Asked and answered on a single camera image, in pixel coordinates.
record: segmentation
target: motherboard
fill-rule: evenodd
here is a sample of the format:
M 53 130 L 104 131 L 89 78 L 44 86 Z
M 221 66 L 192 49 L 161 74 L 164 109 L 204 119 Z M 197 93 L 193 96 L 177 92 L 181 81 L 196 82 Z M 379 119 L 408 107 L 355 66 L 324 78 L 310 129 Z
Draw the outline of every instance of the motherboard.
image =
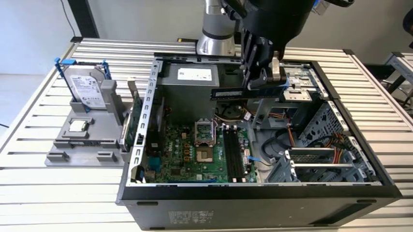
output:
M 188 126 L 168 125 L 160 157 L 149 157 L 148 183 L 228 183 L 256 182 L 253 165 L 249 163 L 249 143 L 244 129 L 212 127 L 205 124 L 197 130 Z M 236 138 L 233 146 L 225 132 Z M 209 139 L 215 144 L 199 144 L 196 139 Z M 236 147 L 235 152 L 225 149 Z

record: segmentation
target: ram slot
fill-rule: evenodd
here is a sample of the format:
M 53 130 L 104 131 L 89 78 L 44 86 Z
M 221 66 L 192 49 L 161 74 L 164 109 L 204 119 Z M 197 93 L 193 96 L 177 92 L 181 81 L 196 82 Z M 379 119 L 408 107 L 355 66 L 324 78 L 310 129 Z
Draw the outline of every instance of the ram slot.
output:
M 225 169 L 229 182 L 240 182 L 244 177 L 243 161 L 237 143 L 236 129 L 223 130 L 224 150 L 225 150 Z

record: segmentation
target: circuit board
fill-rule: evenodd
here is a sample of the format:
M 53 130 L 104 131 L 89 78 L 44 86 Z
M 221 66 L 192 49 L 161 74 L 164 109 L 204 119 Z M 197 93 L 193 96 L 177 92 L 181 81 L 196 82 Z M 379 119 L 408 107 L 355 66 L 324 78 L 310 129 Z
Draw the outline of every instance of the circuit board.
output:
M 228 183 L 227 163 L 223 147 L 221 128 L 215 129 L 216 143 L 213 147 L 193 146 L 193 127 L 167 126 L 164 152 L 160 157 L 160 170 L 152 172 L 155 183 Z M 237 131 L 239 146 L 241 146 L 241 160 L 244 150 L 249 151 L 247 134 Z M 203 150 L 211 151 L 211 156 L 203 157 Z M 245 182 L 256 182 L 253 165 L 244 175 Z

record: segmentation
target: power cable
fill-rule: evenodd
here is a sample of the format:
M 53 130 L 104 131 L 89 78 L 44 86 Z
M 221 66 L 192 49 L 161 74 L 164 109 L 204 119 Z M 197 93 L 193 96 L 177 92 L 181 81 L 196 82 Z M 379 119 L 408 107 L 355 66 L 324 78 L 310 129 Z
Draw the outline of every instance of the power cable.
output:
M 74 30 L 73 30 L 72 24 L 70 24 L 70 22 L 69 22 L 69 18 L 66 17 L 66 13 L 65 13 L 65 8 L 64 8 L 62 0 L 60 0 L 60 2 L 61 2 L 62 11 L 64 11 L 64 16 L 65 16 L 66 22 L 68 22 L 68 24 L 69 24 L 69 26 L 70 26 L 72 32 L 73 32 L 73 37 L 76 37 Z

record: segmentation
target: blue tab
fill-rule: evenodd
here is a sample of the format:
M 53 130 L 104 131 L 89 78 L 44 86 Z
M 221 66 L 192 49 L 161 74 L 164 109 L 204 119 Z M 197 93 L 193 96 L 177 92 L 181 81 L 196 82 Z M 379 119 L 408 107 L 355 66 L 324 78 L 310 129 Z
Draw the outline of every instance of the blue tab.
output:
M 74 59 L 64 59 L 61 61 L 61 64 L 62 65 L 73 65 L 73 64 L 76 64 L 76 60 Z
M 255 157 L 251 157 L 251 156 L 247 156 L 247 159 L 251 160 L 251 161 L 260 161 L 259 158 L 255 158 Z

